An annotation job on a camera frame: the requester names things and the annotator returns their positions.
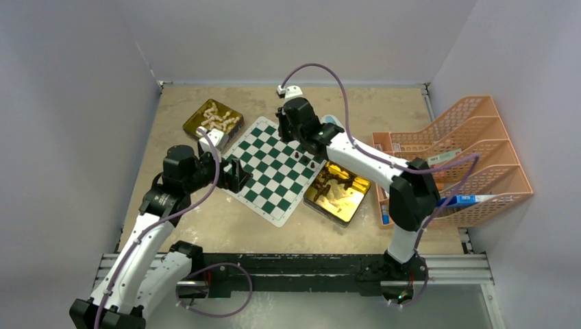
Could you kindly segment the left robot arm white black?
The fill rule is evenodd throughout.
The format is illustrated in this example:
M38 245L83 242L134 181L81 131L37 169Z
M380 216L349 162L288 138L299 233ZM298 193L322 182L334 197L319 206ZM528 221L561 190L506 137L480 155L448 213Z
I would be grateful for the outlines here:
M240 192L252 174L240 160L224 160L215 148L195 154L171 147L162 171L145 193L129 240L90 297L76 299L69 315L76 328L145 328L148 319L181 279L196 280L211 267L202 247L178 241L155 269L152 262L182 215L195 207L191 194L209 186Z

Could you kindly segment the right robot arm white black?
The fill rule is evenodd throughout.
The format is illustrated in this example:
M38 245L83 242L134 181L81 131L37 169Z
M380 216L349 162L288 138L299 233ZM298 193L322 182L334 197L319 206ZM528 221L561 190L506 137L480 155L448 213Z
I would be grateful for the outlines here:
M385 154L357 140L344 128L322 123L305 97L286 100L277 109L278 132L285 143L296 141L309 154L333 162L388 191L389 217L395 225L386 250L384 268L394 278L403 278L412 268L421 224L436 209L440 199L426 161L413 161Z

